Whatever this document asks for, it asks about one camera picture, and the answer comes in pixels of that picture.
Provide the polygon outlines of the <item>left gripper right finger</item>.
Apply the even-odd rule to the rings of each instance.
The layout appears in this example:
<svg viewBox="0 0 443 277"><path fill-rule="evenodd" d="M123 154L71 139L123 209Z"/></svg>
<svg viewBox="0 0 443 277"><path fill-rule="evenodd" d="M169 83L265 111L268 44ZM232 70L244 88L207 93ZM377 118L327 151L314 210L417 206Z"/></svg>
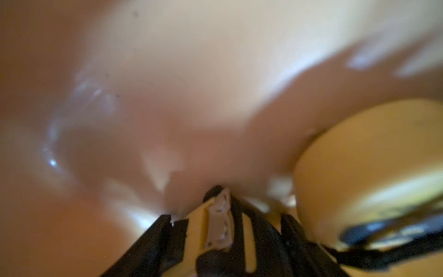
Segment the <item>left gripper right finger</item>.
<svg viewBox="0 0 443 277"><path fill-rule="evenodd" d="M281 236L295 277L349 277L317 244L307 240L303 227L289 214L280 217Z"/></svg>

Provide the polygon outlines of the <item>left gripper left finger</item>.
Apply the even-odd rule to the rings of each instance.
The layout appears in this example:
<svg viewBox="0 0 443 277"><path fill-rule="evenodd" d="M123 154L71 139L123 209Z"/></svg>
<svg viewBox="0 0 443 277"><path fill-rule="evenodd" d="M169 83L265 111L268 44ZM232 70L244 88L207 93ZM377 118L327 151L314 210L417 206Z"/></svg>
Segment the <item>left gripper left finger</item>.
<svg viewBox="0 0 443 277"><path fill-rule="evenodd" d="M161 215L102 277L159 277L183 261L189 221Z"/></svg>

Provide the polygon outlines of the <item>yellow black 3m tape measure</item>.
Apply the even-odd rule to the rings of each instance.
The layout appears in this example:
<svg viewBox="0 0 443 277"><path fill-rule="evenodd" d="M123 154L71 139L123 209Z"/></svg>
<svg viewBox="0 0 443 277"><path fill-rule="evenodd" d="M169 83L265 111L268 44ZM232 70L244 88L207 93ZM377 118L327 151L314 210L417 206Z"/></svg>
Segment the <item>yellow black 3m tape measure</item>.
<svg viewBox="0 0 443 277"><path fill-rule="evenodd" d="M291 277L279 231L251 205L217 185L173 223L162 277Z"/></svg>

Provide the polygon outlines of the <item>round yellow tape measure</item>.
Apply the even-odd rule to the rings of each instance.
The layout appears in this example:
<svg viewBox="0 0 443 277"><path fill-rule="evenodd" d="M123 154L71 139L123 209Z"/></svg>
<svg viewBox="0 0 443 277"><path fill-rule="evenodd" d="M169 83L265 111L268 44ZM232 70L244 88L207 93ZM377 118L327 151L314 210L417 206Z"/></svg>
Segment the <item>round yellow tape measure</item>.
<svg viewBox="0 0 443 277"><path fill-rule="evenodd" d="M443 195L443 104L410 99L358 113L323 133L293 171L309 236L346 249Z"/></svg>

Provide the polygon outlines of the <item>yellow plastic tray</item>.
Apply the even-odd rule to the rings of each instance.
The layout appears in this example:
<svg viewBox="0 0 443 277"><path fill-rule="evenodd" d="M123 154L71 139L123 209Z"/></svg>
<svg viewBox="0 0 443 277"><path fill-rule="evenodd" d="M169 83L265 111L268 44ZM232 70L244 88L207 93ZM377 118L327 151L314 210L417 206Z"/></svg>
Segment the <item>yellow plastic tray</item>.
<svg viewBox="0 0 443 277"><path fill-rule="evenodd" d="M441 1L2 1L1 275L97 277L220 183L294 214L313 138L442 97Z"/></svg>

